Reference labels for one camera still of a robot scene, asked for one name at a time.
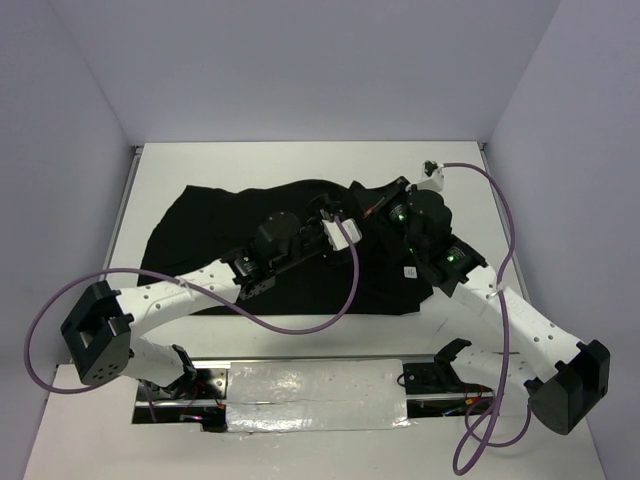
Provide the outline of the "black long sleeve shirt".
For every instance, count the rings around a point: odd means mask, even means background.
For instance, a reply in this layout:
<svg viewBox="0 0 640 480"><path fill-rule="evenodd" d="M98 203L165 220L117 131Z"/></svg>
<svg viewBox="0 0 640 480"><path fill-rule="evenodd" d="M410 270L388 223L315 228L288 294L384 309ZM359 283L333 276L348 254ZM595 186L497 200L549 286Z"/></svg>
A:
<svg viewBox="0 0 640 480"><path fill-rule="evenodd" d="M141 267L178 276L241 247L253 252L258 228L270 215L290 212L307 222L317 211L314 200L322 195L339 202L345 217L359 221L355 194L362 187L357 181L345 187L319 179L237 193L189 185L150 234ZM256 316L333 315L342 307L360 315L419 312L433 289L421 278L406 276L406 268L415 264L411 254L376 226L363 224L359 229L357 264L348 250L335 252L323 243L310 251L306 242L296 240L271 263L280 269L274 285L239 300L238 306Z"/></svg>

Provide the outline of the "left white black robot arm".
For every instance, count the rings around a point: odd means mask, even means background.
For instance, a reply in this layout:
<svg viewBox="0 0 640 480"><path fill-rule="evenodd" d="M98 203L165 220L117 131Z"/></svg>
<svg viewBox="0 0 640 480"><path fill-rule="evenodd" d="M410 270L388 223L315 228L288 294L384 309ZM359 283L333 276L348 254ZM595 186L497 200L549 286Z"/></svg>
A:
<svg viewBox="0 0 640 480"><path fill-rule="evenodd" d="M89 285L61 326L80 382L100 387L126 376L173 398L188 396L197 371L186 350L154 343L147 333L216 306L236 310L238 301L264 293L277 275L308 259L353 252L362 238L357 223L326 198L319 202L306 221L270 214L245 245L192 272L139 287L114 289L106 279Z"/></svg>

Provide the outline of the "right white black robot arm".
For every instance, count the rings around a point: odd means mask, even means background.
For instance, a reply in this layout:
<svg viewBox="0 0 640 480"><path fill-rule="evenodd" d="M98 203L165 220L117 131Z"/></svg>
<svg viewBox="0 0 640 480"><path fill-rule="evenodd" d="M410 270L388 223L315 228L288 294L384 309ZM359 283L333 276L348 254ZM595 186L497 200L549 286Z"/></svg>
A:
<svg viewBox="0 0 640 480"><path fill-rule="evenodd" d="M438 191L404 177L350 190L359 220L394 252L407 252L431 287L509 337L531 372L522 382L528 405L549 430L569 434L607 394L609 349L562 330L501 285L498 270L454 234L453 213Z"/></svg>

